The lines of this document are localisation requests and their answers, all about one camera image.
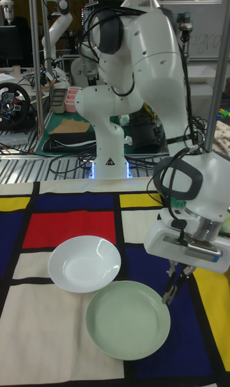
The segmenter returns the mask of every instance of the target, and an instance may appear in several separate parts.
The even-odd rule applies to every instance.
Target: steering wheel
[[[29,95],[18,84],[0,83],[0,98],[0,129],[18,129],[29,113]]]

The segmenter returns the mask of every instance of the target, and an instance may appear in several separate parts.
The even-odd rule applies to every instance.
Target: pink container
[[[65,99],[65,111],[68,113],[76,113],[76,108],[74,104],[74,99],[79,90],[82,90],[81,87],[69,87]]]

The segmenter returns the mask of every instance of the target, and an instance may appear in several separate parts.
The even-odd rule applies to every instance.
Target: table
[[[1,386],[229,386],[228,272],[197,269],[169,307],[165,344],[132,362],[106,356],[89,338],[84,317],[94,293],[66,292],[49,278],[47,262],[59,243],[97,235],[121,253],[117,280],[142,282],[162,296],[169,262],[143,247],[160,208],[146,194],[148,180],[0,186]]]

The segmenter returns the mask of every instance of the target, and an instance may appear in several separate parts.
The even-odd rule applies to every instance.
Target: monitor
[[[22,58],[17,27],[0,26],[0,60],[18,60]]]

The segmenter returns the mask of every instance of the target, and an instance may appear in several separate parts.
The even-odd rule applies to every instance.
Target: green mat
[[[57,156],[59,156],[61,154],[66,154],[66,152],[63,152],[63,153],[61,153],[61,152],[51,152],[51,151],[50,152],[44,152],[42,150],[42,147],[43,147],[44,142],[46,142],[49,139],[49,137],[50,137],[49,133],[51,131],[53,131],[56,127],[58,127],[58,125],[61,124],[63,119],[71,120],[72,118],[75,121],[84,121],[85,123],[88,123],[88,121],[85,118],[83,118],[80,114],[77,114],[77,113],[67,113],[65,111],[63,114],[52,114],[52,116],[51,116],[51,118],[49,120],[49,123],[48,123],[48,125],[46,127],[45,133],[42,136],[40,144],[39,144],[38,148],[36,149],[36,151],[34,151],[35,154],[39,154],[39,155],[57,155]],[[118,123],[117,117],[111,117],[111,122]],[[123,130],[124,130],[124,133],[125,133],[125,137],[126,136],[132,136],[130,127],[123,127]],[[89,131],[94,131],[93,130],[93,126],[91,124],[89,126],[88,131],[86,131],[86,132],[89,132]],[[132,154],[157,154],[157,152],[158,152],[158,150],[148,149],[146,147],[136,150],[132,146],[125,145],[125,154],[126,155],[132,155]]]

